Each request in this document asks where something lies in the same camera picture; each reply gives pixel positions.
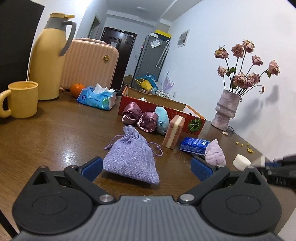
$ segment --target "wooden table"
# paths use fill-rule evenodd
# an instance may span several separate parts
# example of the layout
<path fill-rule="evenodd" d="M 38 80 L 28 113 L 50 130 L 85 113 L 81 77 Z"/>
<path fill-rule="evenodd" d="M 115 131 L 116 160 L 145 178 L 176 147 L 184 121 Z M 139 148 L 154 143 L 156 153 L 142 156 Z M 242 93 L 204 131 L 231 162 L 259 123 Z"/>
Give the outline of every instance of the wooden table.
<path fill-rule="evenodd" d="M 104 157 L 107 154 L 103 148 L 114 136 L 123 134 L 122 117 L 118 116 L 119 102 L 120 98 L 111 111 L 103 111 L 78 104 L 69 93 L 62 92 L 56 100 L 39 102 L 38 112 L 31 118 L 0 119 L 0 208 L 14 227 L 11 215 L 13 202 L 39 166 L 63 170 L 69 165 L 82 165 L 95 156 Z M 156 133 L 140 133 L 147 142 L 161 144 L 164 138 Z M 260 156 L 251 146 L 254 153 L 249 154 L 246 142 L 238 135 L 225 136 L 209 121 L 199 138 L 209 141 L 217 139 L 231 170 L 235 170 L 232 161 L 237 154 L 251 161 Z M 237 141 L 244 143 L 244 147 L 236 145 Z M 94 182 L 115 197 L 172 195 L 177 198 L 199 183 L 190 170 L 192 157 L 177 148 L 170 150 L 163 147 L 162 150 L 163 156 L 155 157 L 160 178 L 158 185 L 148 185 L 107 172 L 102 172 Z M 280 187 L 272 189 L 283 208 L 277 233 L 295 209 L 296 197 L 292 190 Z M 0 240 L 9 240 L 3 228 L 0 228 Z"/>

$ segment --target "white logo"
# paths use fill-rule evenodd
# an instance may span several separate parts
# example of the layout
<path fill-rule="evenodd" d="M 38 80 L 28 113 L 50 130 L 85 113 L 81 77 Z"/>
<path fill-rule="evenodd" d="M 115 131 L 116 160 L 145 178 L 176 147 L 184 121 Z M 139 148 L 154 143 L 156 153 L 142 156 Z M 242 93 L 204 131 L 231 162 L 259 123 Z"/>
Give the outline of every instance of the white logo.
<path fill-rule="evenodd" d="M 145 198 L 143 199 L 143 202 L 145 202 L 145 203 L 148 203 L 148 202 L 150 202 L 150 201 L 151 201 L 151 199 L 148 198 L 148 197 L 145 197 Z"/>

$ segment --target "pink fuzzy object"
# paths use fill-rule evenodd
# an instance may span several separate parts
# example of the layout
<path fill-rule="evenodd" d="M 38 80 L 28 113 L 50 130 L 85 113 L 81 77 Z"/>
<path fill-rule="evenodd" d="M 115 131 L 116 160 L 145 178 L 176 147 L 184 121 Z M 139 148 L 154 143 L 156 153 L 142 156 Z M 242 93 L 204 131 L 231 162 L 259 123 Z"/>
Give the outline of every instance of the pink fuzzy object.
<path fill-rule="evenodd" d="M 211 141 L 211 143 L 207 146 L 205 150 L 205 160 L 212 166 L 216 166 L 218 164 L 226 165 L 226 160 L 224 153 L 221 147 L 218 144 L 217 139 Z"/>

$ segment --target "flower vase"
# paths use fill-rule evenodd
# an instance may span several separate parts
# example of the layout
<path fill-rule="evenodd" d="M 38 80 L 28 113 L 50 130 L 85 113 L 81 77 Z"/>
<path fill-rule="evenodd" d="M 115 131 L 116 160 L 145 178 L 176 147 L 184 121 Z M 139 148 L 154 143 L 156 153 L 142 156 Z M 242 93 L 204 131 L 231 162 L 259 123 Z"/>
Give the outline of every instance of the flower vase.
<path fill-rule="evenodd" d="M 228 90 L 223 90 L 223 93 L 216 106 L 216 115 L 212 121 L 212 126 L 226 131 L 230 118 L 234 118 L 235 112 L 239 105 L 240 96 Z"/>

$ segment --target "wall picture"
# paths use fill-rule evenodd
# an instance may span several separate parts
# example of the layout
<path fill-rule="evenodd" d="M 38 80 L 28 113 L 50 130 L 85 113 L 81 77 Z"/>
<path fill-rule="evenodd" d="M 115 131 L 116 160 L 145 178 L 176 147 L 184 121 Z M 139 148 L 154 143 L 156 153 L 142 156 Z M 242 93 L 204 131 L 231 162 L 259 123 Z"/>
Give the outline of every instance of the wall picture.
<path fill-rule="evenodd" d="M 187 41 L 187 38 L 188 38 L 188 35 L 189 35 L 189 30 L 183 32 L 180 35 L 180 38 L 179 38 L 179 41 L 178 41 L 178 48 L 185 46 L 186 41 Z"/>

